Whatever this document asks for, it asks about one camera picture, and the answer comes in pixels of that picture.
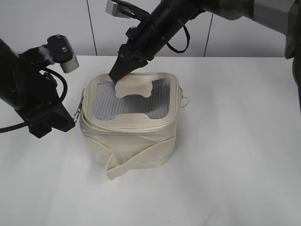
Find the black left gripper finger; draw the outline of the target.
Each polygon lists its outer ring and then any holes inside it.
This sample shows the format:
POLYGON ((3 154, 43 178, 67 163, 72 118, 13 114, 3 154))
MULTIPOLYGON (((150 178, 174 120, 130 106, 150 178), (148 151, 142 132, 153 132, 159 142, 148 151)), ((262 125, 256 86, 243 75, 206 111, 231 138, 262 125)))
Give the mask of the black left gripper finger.
POLYGON ((58 104, 44 118, 28 126, 29 132, 37 138, 42 138, 56 129, 62 132, 68 132, 73 128, 73 118, 68 113, 62 103, 58 104))

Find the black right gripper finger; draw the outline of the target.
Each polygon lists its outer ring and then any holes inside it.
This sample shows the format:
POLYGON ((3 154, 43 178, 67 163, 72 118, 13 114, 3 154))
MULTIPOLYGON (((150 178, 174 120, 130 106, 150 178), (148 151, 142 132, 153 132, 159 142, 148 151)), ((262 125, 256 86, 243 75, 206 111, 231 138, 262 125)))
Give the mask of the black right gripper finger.
POLYGON ((148 61, 143 56, 135 53, 127 44, 123 44, 120 46, 118 57, 109 76, 114 83, 117 83, 132 71, 142 68, 147 64, 148 61))

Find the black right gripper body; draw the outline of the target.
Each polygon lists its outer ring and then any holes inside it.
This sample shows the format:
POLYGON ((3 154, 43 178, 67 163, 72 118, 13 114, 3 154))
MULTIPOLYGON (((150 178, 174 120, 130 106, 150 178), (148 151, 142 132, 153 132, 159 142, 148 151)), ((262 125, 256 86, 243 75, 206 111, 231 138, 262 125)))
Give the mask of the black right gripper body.
POLYGON ((129 55, 137 61, 151 61, 167 45, 175 53, 184 53, 190 43, 190 34, 185 24, 202 13, 196 0, 162 0, 153 12, 136 28, 127 31, 126 43, 129 55), (178 50, 169 41, 183 29, 186 47, 178 50))

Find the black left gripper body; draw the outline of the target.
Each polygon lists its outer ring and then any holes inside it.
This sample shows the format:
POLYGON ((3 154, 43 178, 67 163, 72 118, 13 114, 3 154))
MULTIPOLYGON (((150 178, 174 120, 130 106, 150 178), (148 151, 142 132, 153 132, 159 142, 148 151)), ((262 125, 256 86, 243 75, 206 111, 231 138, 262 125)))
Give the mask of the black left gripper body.
POLYGON ((16 111, 23 119, 22 125, 39 121, 62 103, 63 95, 58 95, 54 79, 56 77, 63 82, 63 76, 59 73, 45 68, 45 73, 41 74, 38 70, 27 69, 21 64, 14 64, 14 70, 23 87, 22 97, 25 97, 25 106, 16 111))

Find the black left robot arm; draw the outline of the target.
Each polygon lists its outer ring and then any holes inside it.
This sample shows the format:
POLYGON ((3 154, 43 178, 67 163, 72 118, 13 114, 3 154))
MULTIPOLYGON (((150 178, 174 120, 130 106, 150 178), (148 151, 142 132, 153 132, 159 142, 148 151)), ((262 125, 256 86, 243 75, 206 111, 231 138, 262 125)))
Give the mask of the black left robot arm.
POLYGON ((64 73, 79 67, 66 36, 57 34, 47 43, 16 54, 3 40, 0 42, 0 98, 22 118, 17 125, 1 128, 1 133, 28 127, 37 138, 57 129, 67 132, 75 121, 63 105, 67 82, 48 68, 59 64, 64 73))

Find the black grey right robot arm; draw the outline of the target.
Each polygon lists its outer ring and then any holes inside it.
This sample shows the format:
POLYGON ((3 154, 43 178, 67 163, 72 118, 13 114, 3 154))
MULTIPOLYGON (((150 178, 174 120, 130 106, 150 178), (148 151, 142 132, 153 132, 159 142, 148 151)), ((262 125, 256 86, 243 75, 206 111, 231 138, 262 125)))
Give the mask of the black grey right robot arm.
POLYGON ((109 0, 106 12, 115 17, 139 20, 126 32, 128 40, 121 45, 109 76, 117 82, 132 71, 142 68, 168 46, 179 53, 169 41, 186 24, 204 12, 227 20, 247 17, 286 36, 285 57, 293 59, 293 76, 301 82, 301 2, 299 0, 161 0, 149 13, 136 5, 109 0))

